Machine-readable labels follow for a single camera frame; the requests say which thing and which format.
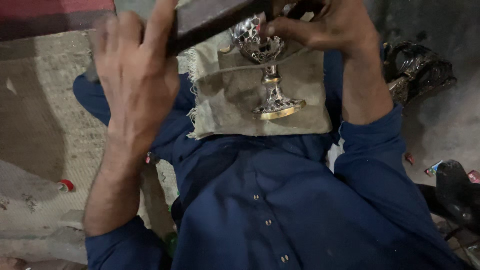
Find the metal ornament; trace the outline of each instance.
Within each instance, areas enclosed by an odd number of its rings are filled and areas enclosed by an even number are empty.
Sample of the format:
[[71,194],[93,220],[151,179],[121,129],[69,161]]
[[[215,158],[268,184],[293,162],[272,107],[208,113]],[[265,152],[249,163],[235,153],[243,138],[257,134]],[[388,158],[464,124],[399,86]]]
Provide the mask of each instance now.
[[[437,86],[456,82],[452,64],[425,46],[403,41],[394,48],[388,44],[384,47],[387,51],[385,79],[395,102],[405,106]],[[397,68],[399,55],[403,55],[404,61]]]
[[[285,42],[279,37],[267,38],[262,42],[259,35],[260,19],[257,15],[248,18],[231,28],[233,44],[248,60],[265,64],[274,61],[285,49]],[[267,91],[266,101],[253,109],[254,118],[270,120],[284,117],[305,107],[303,99],[287,98],[280,87],[282,76],[278,65],[263,68],[262,84]]]

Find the shirt sleeve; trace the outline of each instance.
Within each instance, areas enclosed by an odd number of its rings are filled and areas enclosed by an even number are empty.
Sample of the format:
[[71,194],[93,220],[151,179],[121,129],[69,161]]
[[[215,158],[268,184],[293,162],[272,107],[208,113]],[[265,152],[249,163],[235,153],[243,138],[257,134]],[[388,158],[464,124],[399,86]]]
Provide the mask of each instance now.
[[345,153],[335,161],[334,172],[392,223],[444,246],[425,199],[402,165],[406,147],[400,137],[401,112],[402,106],[395,104],[373,123],[343,122],[340,135]]
[[171,266],[163,242],[138,216],[109,233],[87,237],[85,246],[90,270],[162,270]]

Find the gold rim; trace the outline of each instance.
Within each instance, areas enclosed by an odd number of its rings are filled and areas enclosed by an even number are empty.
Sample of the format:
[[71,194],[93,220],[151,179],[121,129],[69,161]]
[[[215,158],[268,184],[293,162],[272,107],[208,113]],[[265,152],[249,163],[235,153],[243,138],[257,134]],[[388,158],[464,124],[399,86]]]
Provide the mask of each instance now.
[[307,105],[307,103],[304,100],[302,100],[299,105],[295,105],[287,109],[274,111],[274,112],[254,113],[253,118],[260,119],[260,120],[272,120],[276,118],[281,118],[281,117],[285,117],[287,115],[291,115],[293,113],[300,111],[303,107],[305,107],[305,105]]

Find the person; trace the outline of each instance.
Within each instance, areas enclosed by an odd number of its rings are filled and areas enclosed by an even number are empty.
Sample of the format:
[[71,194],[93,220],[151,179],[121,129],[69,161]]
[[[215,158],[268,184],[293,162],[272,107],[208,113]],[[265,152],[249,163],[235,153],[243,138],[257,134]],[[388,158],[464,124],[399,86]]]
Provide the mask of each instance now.
[[[322,135],[189,139],[191,85],[166,57],[175,0],[157,0],[146,26],[133,12],[97,26],[101,85],[83,75],[73,85],[108,126],[84,214],[89,269],[463,268],[402,166],[402,108],[383,80],[366,8],[361,0],[324,4],[313,22],[262,26],[266,36],[325,51],[326,106],[339,128]],[[333,174],[325,155],[336,134],[345,153]],[[149,150],[177,177],[173,258],[136,216]]]

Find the left hand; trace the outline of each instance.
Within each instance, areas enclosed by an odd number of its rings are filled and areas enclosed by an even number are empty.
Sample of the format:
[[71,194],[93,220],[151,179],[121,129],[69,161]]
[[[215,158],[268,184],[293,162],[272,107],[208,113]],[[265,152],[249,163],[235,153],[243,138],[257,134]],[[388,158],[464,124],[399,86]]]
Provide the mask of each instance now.
[[149,149],[179,89],[177,61],[166,58],[176,0],[157,0],[146,28],[134,12],[97,24],[94,58],[110,106],[108,144],[132,158]]

